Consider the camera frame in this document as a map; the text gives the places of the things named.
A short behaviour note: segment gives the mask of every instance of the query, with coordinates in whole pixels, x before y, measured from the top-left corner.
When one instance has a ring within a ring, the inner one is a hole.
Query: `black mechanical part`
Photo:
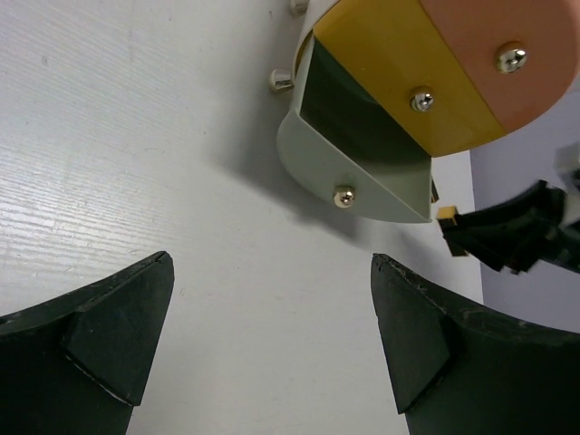
[[[124,435],[173,290],[160,252],[102,281],[0,317],[6,435]]]
[[[514,273],[527,272],[539,260],[577,271],[573,257],[580,255],[580,245],[569,259],[561,257],[563,245],[576,243],[572,227],[560,228],[565,211],[566,193],[540,180],[495,207],[440,217],[439,222],[454,256],[471,253],[496,271],[507,266]]]
[[[574,187],[580,191],[580,169],[575,169],[571,174],[571,179]]]
[[[371,284],[411,435],[580,433],[580,334],[498,313],[385,255]]]

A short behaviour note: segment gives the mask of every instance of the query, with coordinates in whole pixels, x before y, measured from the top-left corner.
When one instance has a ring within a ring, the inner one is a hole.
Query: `metal screw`
[[[429,88],[419,88],[411,98],[411,107],[414,111],[424,113],[433,105],[433,92]]]
[[[354,189],[349,186],[337,186],[334,189],[334,204],[338,208],[348,208],[354,204]]]
[[[518,43],[508,43],[498,50],[496,67],[502,74],[515,73],[527,61],[527,51]]]
[[[274,93],[290,91],[294,88],[292,72],[289,70],[273,70],[268,78],[268,87]]]
[[[290,11],[294,16],[306,14],[310,0],[290,0]]]

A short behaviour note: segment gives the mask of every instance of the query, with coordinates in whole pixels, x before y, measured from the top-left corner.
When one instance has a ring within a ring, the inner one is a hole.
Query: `orange panel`
[[[580,63],[580,0],[420,0],[459,63],[506,131],[547,111]],[[518,71],[496,69],[499,47],[523,44]]]

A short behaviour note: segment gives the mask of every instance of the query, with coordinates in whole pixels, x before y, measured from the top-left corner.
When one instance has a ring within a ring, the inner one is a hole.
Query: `white floor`
[[[276,158],[285,0],[2,0],[0,314],[165,249],[176,286],[134,435],[404,434],[375,251],[481,299],[436,224],[354,218]],[[435,163],[473,209],[469,156]]]

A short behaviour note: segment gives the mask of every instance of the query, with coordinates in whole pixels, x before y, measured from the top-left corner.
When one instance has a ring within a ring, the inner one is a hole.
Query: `gray wall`
[[[537,179],[561,185],[556,149],[580,140],[580,80],[549,112],[471,152],[476,208],[511,198]],[[580,333],[580,275],[538,264],[519,276],[482,266],[486,305],[528,321]]]

